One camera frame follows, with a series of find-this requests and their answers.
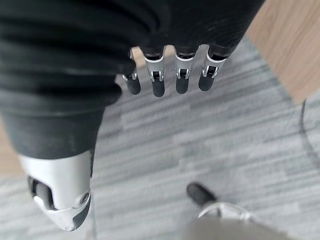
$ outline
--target black cable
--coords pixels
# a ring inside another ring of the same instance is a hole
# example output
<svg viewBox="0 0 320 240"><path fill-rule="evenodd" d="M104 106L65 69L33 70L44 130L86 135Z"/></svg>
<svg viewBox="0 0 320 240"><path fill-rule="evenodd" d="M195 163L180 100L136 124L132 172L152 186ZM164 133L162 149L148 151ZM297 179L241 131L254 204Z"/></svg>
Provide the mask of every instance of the black cable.
<svg viewBox="0 0 320 240"><path fill-rule="evenodd" d="M311 144L307 135L307 130L305 128L304 121L305 121L306 102L307 100L304 100L301 107L300 118L299 118L299 134L301 136L302 145L306 151L307 156L312 161L316 169L320 171L320 158L318 156L318 153L314 149L313 145Z"/></svg>

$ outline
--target striped carpet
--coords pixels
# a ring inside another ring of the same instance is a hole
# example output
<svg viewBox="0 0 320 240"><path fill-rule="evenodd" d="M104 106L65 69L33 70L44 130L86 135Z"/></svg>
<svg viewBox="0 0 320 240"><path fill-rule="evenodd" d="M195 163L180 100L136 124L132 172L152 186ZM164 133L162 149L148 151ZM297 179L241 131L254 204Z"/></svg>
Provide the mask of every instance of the striped carpet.
<svg viewBox="0 0 320 240"><path fill-rule="evenodd" d="M24 179L0 180L3 240L176 240L198 208L186 197L200 181L278 228L320 238L320 94L295 105L245 38L209 92L198 89L200 49L189 90L175 91L166 60L165 96L145 68L141 93L106 109L96 147L93 211L84 227L58 230L32 203Z"/></svg>

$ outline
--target robotic hand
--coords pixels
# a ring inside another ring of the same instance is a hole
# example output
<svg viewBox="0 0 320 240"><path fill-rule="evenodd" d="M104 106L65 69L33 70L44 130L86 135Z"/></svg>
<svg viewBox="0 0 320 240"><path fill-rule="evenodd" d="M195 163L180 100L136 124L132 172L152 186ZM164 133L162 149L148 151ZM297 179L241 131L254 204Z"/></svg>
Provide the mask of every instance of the robotic hand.
<svg viewBox="0 0 320 240"><path fill-rule="evenodd" d="M61 229L85 220L97 133L123 74L140 83L130 49L144 54L155 96L164 47L176 50L176 90L188 89L196 51L209 45L207 91L263 0L0 0L0 109L35 203Z"/></svg>

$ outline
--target black fabric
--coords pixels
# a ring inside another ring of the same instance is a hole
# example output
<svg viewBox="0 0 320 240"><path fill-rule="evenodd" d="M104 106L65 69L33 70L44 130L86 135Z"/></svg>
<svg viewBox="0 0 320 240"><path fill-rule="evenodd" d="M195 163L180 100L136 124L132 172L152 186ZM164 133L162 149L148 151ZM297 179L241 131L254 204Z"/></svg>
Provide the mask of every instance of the black fabric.
<svg viewBox="0 0 320 240"><path fill-rule="evenodd" d="M103 109L121 94L116 74L135 68L131 47L211 44L229 56L262 2L0 0L0 109L14 147L44 159L94 149ZM153 91L162 96L163 82Z"/></svg>

